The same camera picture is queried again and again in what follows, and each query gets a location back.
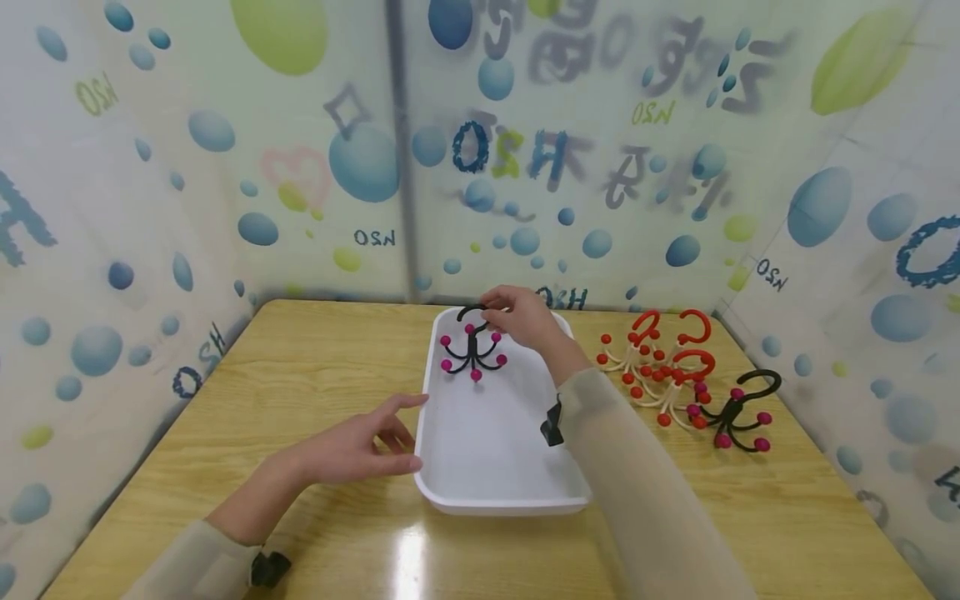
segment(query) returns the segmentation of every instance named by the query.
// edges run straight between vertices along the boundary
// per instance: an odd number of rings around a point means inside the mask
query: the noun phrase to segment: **plastic toy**
[[[463,310],[457,313],[457,323],[461,323],[464,320],[464,317],[466,316],[466,314],[470,311],[486,310],[486,309],[487,307],[482,304],[465,306]],[[470,379],[472,379],[474,383],[476,383],[483,378],[483,372],[481,372],[480,369],[478,369],[478,367],[482,367],[487,371],[497,371],[498,369],[501,369],[504,365],[506,365],[507,356],[505,354],[496,355],[496,357],[494,358],[494,360],[496,361],[496,365],[488,365],[487,363],[483,362],[484,358],[487,358],[493,353],[493,351],[496,349],[496,345],[500,342],[500,339],[501,339],[501,336],[499,333],[497,332],[492,333],[490,336],[490,339],[492,342],[490,348],[486,352],[480,353],[479,343],[477,342],[477,335],[480,334],[480,332],[485,331],[487,329],[487,325],[489,325],[489,323],[483,323],[480,326],[474,326],[473,324],[468,323],[464,326],[464,331],[467,333],[467,353],[463,356],[461,356],[460,354],[457,354],[456,352],[450,349],[450,344],[452,343],[450,336],[442,335],[440,337],[440,345],[444,347],[444,349],[446,350],[446,353],[452,356],[453,358],[456,358],[463,362],[461,362],[460,365],[458,365],[457,367],[454,367],[453,361],[451,361],[449,358],[445,358],[440,362],[440,368],[450,373],[451,375],[455,375],[458,372],[461,372],[464,369],[466,369],[467,366],[469,366]]]
[[[757,398],[769,396],[779,389],[780,384],[783,382],[782,377],[780,377],[780,374],[776,371],[770,371],[769,369],[756,369],[754,371],[743,373],[737,377],[736,383],[737,385],[743,385],[755,377],[769,377],[773,381],[770,383],[767,389],[759,392],[753,392],[751,394],[745,394],[740,388],[733,388],[730,390],[730,399],[727,400],[723,410],[721,410],[717,415],[712,414],[709,410],[704,408],[703,402],[698,401],[696,403],[689,404],[686,407],[686,413],[690,419],[690,422],[692,422],[698,429],[704,429],[706,427],[717,425],[717,432],[713,437],[713,444],[718,448],[726,449],[731,445],[735,445],[745,452],[770,451],[770,441],[766,438],[754,439],[754,447],[748,447],[736,438],[736,432],[757,429],[762,425],[769,425],[774,420],[770,413],[759,412],[756,413],[756,421],[750,425],[737,425],[734,423],[736,418],[740,416],[740,413],[743,412],[743,407],[747,402],[750,400],[756,400]],[[707,415],[710,420],[704,419],[704,415]]]

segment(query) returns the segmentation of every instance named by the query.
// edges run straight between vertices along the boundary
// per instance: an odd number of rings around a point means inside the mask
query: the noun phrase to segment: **table surface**
[[[275,300],[253,319],[45,598],[118,598],[190,521],[202,518],[268,454],[393,392],[420,391],[440,306]],[[636,315],[563,312],[588,355],[623,339]],[[660,321],[663,339],[682,329]],[[718,322],[711,389],[752,367]],[[383,348],[371,368],[370,348]],[[716,450],[708,432],[656,425],[761,598],[929,598],[919,579],[775,397],[773,450]],[[417,412],[402,414],[413,430]],[[574,516],[456,517],[413,477],[307,491],[270,546],[293,561],[276,598],[614,598],[612,542],[595,506]]]

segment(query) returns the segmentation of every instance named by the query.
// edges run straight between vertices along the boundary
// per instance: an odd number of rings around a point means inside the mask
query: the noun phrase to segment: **blue bubble print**
[[[573,220],[576,218],[576,215],[573,214],[573,208],[561,208],[560,212],[557,213],[557,221],[560,221],[561,225],[571,226],[573,225]]]
[[[138,42],[130,45],[130,60],[141,71],[150,71],[156,66],[154,53],[150,51],[150,48]]]
[[[681,235],[666,249],[666,264],[685,267],[700,256],[700,241],[692,235]]]
[[[797,358],[793,359],[793,370],[800,377],[809,377],[813,372],[813,361],[806,354],[798,354]]]
[[[493,186],[487,180],[473,180],[464,192],[464,202],[477,212],[490,212],[496,202]]]
[[[510,236],[510,249],[520,256],[529,256],[539,247],[540,235],[534,228],[518,228]]]
[[[887,454],[887,464],[894,473],[909,473],[913,469],[910,455],[903,450],[891,450]]]
[[[243,180],[240,181],[240,193],[248,198],[256,198],[256,195],[260,193],[260,188],[253,181]]]
[[[20,336],[31,346],[43,346],[50,339],[50,323],[43,317],[32,317],[20,326]]]
[[[126,290],[133,285],[133,267],[119,260],[107,270],[107,283],[114,290]]]
[[[150,31],[147,32],[147,39],[149,39],[150,43],[154,44],[158,50],[166,50],[170,47],[170,36],[159,27],[150,28]]]
[[[921,301],[905,294],[895,294],[876,303],[870,313],[870,325],[884,340],[906,343],[925,336],[932,321]]]
[[[70,360],[77,371],[88,377],[106,375],[117,364],[123,351],[123,338],[106,325],[85,328],[73,339]]]
[[[424,167],[435,167],[446,156],[446,137],[444,130],[435,125],[421,127],[414,134],[414,158]]]
[[[695,179],[711,180],[723,173],[727,168],[727,153],[716,144],[704,144],[700,152],[693,158],[693,168],[690,170]]]
[[[666,158],[661,155],[655,155],[650,159],[650,170],[659,173],[666,168]]]
[[[456,258],[448,258],[444,261],[444,273],[447,275],[457,275],[460,273],[460,261]]]
[[[16,569],[10,563],[0,563],[0,600],[7,597],[16,583]]]
[[[603,258],[613,248],[613,236],[605,229],[594,229],[584,238],[581,250],[587,258]]]
[[[763,348],[763,353],[767,356],[775,358],[780,356],[780,340],[772,335],[763,338],[763,341],[760,342],[760,347]]]
[[[66,44],[63,43],[60,34],[49,27],[40,25],[36,28],[36,42],[40,44],[40,48],[43,48],[43,52],[46,52],[51,59],[66,62]]]
[[[261,212],[248,212],[237,221],[237,232],[255,246],[272,246],[280,238],[280,231],[270,217]]]
[[[430,0],[426,19],[437,43],[447,50],[456,50],[470,37],[473,8],[470,0]]]
[[[179,252],[174,252],[174,281],[184,292],[193,291],[193,270],[190,269],[190,263],[186,256]]]
[[[883,400],[894,391],[894,382],[889,379],[874,379],[870,384],[870,391]]]
[[[400,186],[396,144],[389,136],[366,123],[353,127],[349,141],[342,132],[330,142],[330,171],[340,187],[353,198],[381,203]]]
[[[507,59],[483,59],[477,72],[480,93],[490,100],[503,100],[514,88],[514,64]]]
[[[183,175],[177,173],[176,171],[172,171],[170,173],[170,184],[173,185],[174,189],[176,189],[178,192],[182,192],[183,187],[186,185],[186,181],[183,180]]]
[[[177,332],[180,331],[180,319],[175,315],[167,315],[163,318],[163,321],[160,322],[160,331],[168,337],[177,335]]]
[[[127,353],[127,362],[131,367],[143,367],[153,356],[154,352],[149,346],[136,346]]]
[[[236,143],[233,126],[214,110],[194,110],[186,126],[193,141],[208,152],[226,152]]]
[[[904,235],[917,216],[917,201],[910,194],[889,196],[876,203],[867,215],[867,228],[881,242]]]
[[[118,32],[127,33],[133,29],[133,15],[119,2],[107,2],[104,5],[104,16],[107,23]]]
[[[80,382],[79,377],[64,375],[57,380],[57,388],[54,390],[54,393],[57,395],[58,400],[70,402],[76,400],[83,390],[84,384]]]
[[[853,180],[843,167],[812,175],[794,192],[786,216],[793,241],[804,248],[826,242],[840,228],[853,194]]]
[[[138,156],[140,156],[140,160],[143,160],[144,162],[150,160],[150,157],[154,155],[154,151],[150,149],[150,144],[143,141],[139,137],[133,141],[133,146],[136,148],[136,153]]]
[[[919,396],[898,396],[887,404],[885,418],[887,429],[904,444],[926,444],[937,428],[933,404]]]
[[[837,448],[837,463],[850,475],[859,475],[860,471],[863,470],[863,461],[860,459],[860,455],[848,445],[841,445]]]
[[[10,506],[10,520],[17,525],[27,525],[47,516],[52,498],[47,487],[40,483],[25,486]]]

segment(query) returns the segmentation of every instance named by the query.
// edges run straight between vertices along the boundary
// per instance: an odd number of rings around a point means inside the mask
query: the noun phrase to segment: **sleeve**
[[[238,600],[261,546],[242,546],[204,520],[191,523],[123,600]]]
[[[567,450],[607,521],[632,597],[755,599],[703,504],[607,376],[587,369],[558,392]]]

